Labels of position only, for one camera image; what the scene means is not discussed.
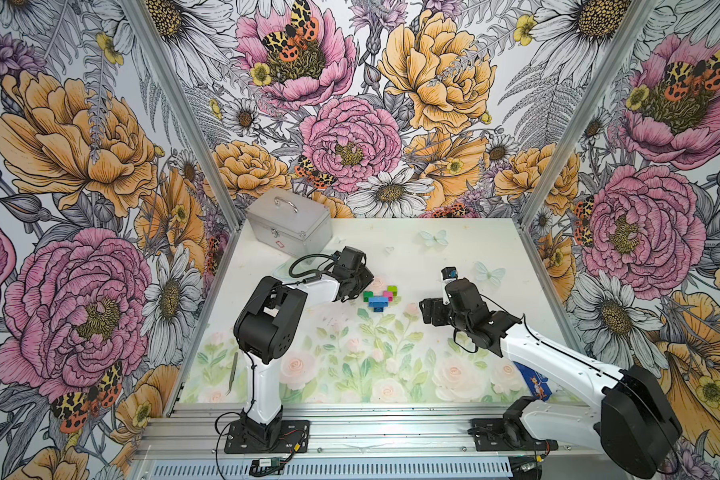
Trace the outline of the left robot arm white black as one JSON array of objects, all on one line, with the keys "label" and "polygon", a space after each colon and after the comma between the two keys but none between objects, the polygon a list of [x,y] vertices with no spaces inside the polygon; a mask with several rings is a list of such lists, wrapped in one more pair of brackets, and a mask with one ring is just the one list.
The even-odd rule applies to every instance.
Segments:
[{"label": "left robot arm white black", "polygon": [[248,398],[228,434],[239,447],[272,451],[283,442],[280,362],[305,309],[355,300],[373,282],[364,252],[345,246],[302,256],[285,274],[263,277],[242,308],[233,333],[249,362]]}]

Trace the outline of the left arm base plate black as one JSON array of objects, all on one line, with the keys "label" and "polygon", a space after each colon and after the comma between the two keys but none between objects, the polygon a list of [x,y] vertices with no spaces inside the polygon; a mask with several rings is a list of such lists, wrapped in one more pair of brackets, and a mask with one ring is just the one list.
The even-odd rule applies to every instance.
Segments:
[{"label": "left arm base plate black", "polygon": [[223,436],[225,454],[289,454],[296,446],[307,450],[308,420],[274,421],[271,425],[243,420],[233,421]]}]

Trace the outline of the dark blue lego brick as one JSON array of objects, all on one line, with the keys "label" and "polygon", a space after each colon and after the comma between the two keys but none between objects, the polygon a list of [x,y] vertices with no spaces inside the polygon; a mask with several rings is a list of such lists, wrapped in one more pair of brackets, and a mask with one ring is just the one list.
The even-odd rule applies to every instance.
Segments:
[{"label": "dark blue lego brick", "polygon": [[368,300],[368,305],[371,308],[386,308],[390,303],[390,300],[386,296],[376,296],[376,297],[370,297]]}]

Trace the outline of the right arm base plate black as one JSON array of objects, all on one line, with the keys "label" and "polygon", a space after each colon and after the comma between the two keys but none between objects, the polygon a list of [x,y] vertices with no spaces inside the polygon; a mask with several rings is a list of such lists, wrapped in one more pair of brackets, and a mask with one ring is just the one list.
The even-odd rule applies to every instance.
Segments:
[{"label": "right arm base plate black", "polygon": [[468,434],[475,449],[480,452],[536,451],[549,454],[559,448],[555,440],[533,438],[518,420],[503,418],[475,418],[471,420]]}]

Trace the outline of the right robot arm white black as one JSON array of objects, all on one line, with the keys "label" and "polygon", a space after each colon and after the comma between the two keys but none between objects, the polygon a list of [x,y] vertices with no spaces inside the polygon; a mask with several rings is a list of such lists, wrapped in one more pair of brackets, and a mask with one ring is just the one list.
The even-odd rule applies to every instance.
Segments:
[{"label": "right robot arm white black", "polygon": [[479,450],[549,454],[558,444],[592,448],[635,478],[672,475],[681,467],[682,426],[657,378],[645,368],[603,363],[533,330],[481,294],[454,269],[443,271],[440,296],[425,298],[426,324],[465,334],[477,351],[526,367],[563,387],[582,406],[556,405],[533,393],[514,401],[499,419],[474,419]]}]

